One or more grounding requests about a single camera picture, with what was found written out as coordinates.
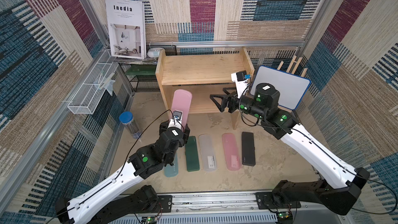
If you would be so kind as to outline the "dark green pencil case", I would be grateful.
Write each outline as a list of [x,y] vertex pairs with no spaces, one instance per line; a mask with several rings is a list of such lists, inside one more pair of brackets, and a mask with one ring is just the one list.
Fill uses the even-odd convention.
[[200,169],[198,146],[196,137],[190,136],[185,145],[186,166],[188,172],[198,171]]

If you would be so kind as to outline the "light blue pencil case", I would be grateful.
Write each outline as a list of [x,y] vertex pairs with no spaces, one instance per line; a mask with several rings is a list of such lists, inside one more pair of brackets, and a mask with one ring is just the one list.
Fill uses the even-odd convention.
[[170,177],[175,177],[178,175],[178,155],[175,155],[173,165],[171,166],[170,164],[167,164],[166,167],[164,167],[164,175],[168,178]]

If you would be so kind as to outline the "translucent pink pencil case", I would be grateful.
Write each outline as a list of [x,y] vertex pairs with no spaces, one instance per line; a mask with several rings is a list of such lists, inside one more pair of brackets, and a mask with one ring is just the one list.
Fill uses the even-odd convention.
[[229,171],[238,171],[241,168],[237,141],[233,133],[225,133],[222,135],[222,143],[224,156],[226,159],[227,169]]

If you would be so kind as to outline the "clear frosted pencil case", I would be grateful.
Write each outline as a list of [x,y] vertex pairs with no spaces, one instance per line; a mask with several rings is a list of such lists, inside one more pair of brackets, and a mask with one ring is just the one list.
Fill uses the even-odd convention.
[[217,162],[211,136],[209,134],[200,135],[199,145],[204,171],[215,171],[217,169]]

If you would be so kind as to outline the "black pencil case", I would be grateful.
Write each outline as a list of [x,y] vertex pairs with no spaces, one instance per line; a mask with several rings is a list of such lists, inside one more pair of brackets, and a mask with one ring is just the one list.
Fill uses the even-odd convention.
[[254,167],[256,165],[256,154],[255,154],[255,141],[253,133],[242,132],[241,147],[242,147],[242,164],[245,166]]

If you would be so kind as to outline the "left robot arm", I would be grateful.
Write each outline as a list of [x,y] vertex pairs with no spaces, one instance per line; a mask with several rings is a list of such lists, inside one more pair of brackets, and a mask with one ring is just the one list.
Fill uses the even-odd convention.
[[186,123],[171,119],[161,123],[159,134],[155,143],[139,148],[120,169],[89,191],[73,199],[59,199],[56,215],[60,223],[107,224],[130,213],[154,210],[158,196],[152,186],[143,186],[128,197],[119,195],[172,166],[178,148],[188,141],[190,129]]

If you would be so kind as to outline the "pink opaque pencil case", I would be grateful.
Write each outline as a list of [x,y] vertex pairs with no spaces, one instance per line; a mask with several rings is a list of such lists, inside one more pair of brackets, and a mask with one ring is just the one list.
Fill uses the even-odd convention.
[[191,92],[183,89],[178,89],[174,92],[171,111],[172,113],[173,111],[182,112],[181,122],[183,127],[185,127],[185,125],[187,124],[191,102],[192,102]]

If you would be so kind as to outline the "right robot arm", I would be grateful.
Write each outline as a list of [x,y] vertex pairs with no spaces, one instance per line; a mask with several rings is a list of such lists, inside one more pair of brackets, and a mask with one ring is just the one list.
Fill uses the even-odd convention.
[[242,116],[256,117],[256,125],[293,148],[322,176],[318,181],[304,183],[280,181],[271,194],[271,202],[277,208],[303,201],[322,204],[339,215],[348,214],[370,177],[365,168],[345,164],[312,137],[294,116],[279,109],[280,93],[273,85],[258,84],[253,97],[229,92],[229,88],[223,91],[210,95],[221,112],[227,109],[229,113],[239,111]]

